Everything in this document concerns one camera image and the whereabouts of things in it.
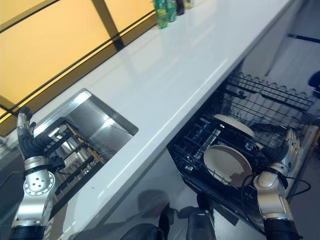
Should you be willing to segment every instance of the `sink basin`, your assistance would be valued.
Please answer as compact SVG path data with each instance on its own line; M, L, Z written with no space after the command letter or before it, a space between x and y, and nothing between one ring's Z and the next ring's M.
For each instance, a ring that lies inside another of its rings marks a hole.
M85 89L41 121L34 130L34 136L60 117L73 123L81 137L89 140L105 158L116 154L138 132L136 126Z

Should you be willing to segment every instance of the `bottle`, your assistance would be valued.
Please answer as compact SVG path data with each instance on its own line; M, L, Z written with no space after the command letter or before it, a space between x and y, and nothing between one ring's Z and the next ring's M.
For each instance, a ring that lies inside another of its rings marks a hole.
M166 14L168 15L168 22L173 22L177 18L176 0L165 0Z
M183 0L185 9L192 9L195 6L195 0Z
M184 0L175 0L176 2L176 14L178 16L183 15L185 13Z
M153 0L155 9L156 24L160 29L164 29L168 26L168 15L166 11L165 0Z

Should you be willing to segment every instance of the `white cabinet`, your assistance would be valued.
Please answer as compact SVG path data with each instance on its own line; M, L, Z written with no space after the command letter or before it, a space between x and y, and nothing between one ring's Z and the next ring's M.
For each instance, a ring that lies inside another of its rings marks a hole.
M302 3L303 0L294 0L289 8L282 13L244 59L240 69L241 72L259 78L263 78L268 73Z

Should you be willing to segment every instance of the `dishwasher rack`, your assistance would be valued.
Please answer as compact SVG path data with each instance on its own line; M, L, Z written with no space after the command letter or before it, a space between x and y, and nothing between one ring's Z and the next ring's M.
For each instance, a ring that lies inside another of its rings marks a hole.
M232 73L167 148L187 185L197 193L205 192L228 212L246 220L241 207L240 189L206 167L204 151L210 147L213 139L215 144L232 147L247 158L253 173L268 166L269 160L262 154L253 155L246 147L235 144L235 139L239 138L243 143L243 139L247 138L239 131L229 129L234 137L232 142L215 134L215 129L221 123L213 115L223 114L237 119L254 131L255 142L278 147L285 139L288 128L295 131L300 141L303 140L305 128L312 120L309 110L316 101L316 97L298 93L295 89L250 75ZM244 193L244 205L249 215L258 221L257 193L252 183L244 187Z

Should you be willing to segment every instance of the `dish drying rack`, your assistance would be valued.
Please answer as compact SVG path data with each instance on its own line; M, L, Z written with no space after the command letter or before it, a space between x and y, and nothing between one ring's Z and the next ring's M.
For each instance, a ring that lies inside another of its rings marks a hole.
M106 153L98 154L90 141L81 137L79 129L64 117L41 134L52 132L54 140L44 149L44 157L53 166L56 181L50 218L112 157Z
M304 138L305 128L312 120L309 110L316 97L298 93L295 89L278 86L276 83L252 78L242 73L232 73L193 115L186 125L168 144L167 148L185 183L195 192L205 192L224 210L246 220L241 207L241 190L219 176L204 164L204 151L214 144L232 147L248 156L252 172L259 172L268 165L265 157L253 156L246 147L235 144L237 138L248 138L230 128L234 139L230 142L217 134L221 122L213 116L230 116L254 131L254 141L267 147L279 147L292 128ZM260 218L257 192L250 183L244 189L244 205L249 215Z

